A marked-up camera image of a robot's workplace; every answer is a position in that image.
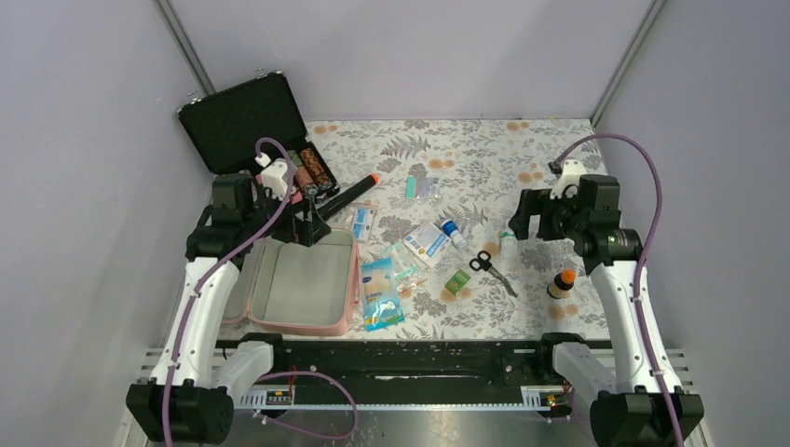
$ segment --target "scissors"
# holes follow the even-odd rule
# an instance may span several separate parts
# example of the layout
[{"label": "scissors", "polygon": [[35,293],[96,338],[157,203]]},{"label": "scissors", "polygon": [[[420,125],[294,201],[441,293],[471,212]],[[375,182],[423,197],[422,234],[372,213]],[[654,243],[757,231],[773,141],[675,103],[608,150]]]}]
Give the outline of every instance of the scissors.
[{"label": "scissors", "polygon": [[494,276],[494,278],[498,279],[502,285],[505,286],[505,290],[508,291],[510,296],[518,298],[518,293],[516,293],[513,287],[511,287],[511,283],[491,265],[491,253],[488,251],[482,250],[477,253],[477,257],[470,261],[470,267],[475,272],[485,270],[486,272],[490,273],[492,276]]}]

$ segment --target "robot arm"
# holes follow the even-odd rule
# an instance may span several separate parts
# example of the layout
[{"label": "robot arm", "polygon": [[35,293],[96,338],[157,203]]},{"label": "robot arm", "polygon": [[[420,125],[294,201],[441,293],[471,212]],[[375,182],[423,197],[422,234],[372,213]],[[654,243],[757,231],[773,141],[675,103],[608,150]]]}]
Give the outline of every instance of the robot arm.
[{"label": "robot arm", "polygon": [[[661,374],[672,395],[683,438],[699,424],[703,408],[698,395],[686,394],[670,364],[653,315],[647,271],[641,291],[633,296],[633,278],[642,252],[639,236],[620,228],[620,185],[613,177],[587,174],[573,159],[565,161],[553,189],[524,190],[509,222],[519,239],[528,237],[531,216],[539,216],[538,238],[570,238],[606,313],[616,377],[598,362],[583,343],[553,347],[552,367],[591,403],[590,424],[600,446],[674,445],[669,413],[656,376]],[[648,361],[635,301],[641,300],[659,368]]]},{"label": "robot arm", "polygon": [[[253,198],[253,186],[257,197]],[[255,235],[272,218],[279,201],[270,189],[257,185],[249,174],[221,175],[212,186],[213,203],[206,207],[197,227],[186,241],[184,291],[175,321],[181,321],[192,304],[174,370],[170,391],[170,433],[176,441],[219,444],[229,432],[234,402],[250,389],[273,363],[270,345],[261,342],[241,344],[217,373],[211,360],[227,298],[238,279],[247,251],[217,269],[205,283],[199,298],[192,299],[196,282],[210,269]],[[332,230],[311,199],[303,200],[299,210],[288,204],[268,235],[283,242],[311,246]],[[134,384],[127,393],[127,407],[149,440],[164,440],[162,400],[171,355],[176,346],[178,325],[170,330],[167,343],[148,383]]]}]

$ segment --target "white wall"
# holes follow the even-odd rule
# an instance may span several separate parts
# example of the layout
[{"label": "white wall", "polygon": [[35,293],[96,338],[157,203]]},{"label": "white wall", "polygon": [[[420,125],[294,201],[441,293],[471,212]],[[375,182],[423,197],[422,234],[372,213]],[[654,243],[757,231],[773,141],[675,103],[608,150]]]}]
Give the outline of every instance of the white wall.
[{"label": "white wall", "polygon": [[[781,0],[668,2],[598,129],[658,165],[651,297],[664,338],[689,355],[716,447],[786,444],[788,23]],[[629,224],[647,231],[647,167],[604,147]]]},{"label": "white wall", "polygon": [[172,0],[219,89],[282,69],[307,119],[586,117],[650,0]]},{"label": "white wall", "polygon": [[0,6],[0,445],[112,444],[210,177],[151,1]]}]

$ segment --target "green box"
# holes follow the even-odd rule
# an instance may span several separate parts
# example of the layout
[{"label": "green box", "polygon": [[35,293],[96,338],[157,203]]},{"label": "green box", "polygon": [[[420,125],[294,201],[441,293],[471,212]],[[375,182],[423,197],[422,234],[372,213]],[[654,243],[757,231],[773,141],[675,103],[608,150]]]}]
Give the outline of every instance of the green box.
[{"label": "green box", "polygon": [[444,284],[444,287],[449,290],[452,294],[458,293],[461,289],[464,288],[467,282],[471,277],[467,275],[466,272],[463,270],[458,270],[449,281]]}]

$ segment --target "orange bottle cap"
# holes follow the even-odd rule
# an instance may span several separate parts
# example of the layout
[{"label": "orange bottle cap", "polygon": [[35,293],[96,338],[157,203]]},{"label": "orange bottle cap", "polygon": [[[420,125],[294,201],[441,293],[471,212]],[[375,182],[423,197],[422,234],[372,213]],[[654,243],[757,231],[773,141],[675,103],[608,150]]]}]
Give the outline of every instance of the orange bottle cap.
[{"label": "orange bottle cap", "polygon": [[574,272],[573,270],[566,270],[566,271],[564,271],[564,272],[563,272],[563,274],[560,276],[560,279],[561,279],[561,280],[562,280],[562,281],[563,281],[565,284],[573,284],[573,281],[575,281],[575,280],[576,280],[576,272]]}]

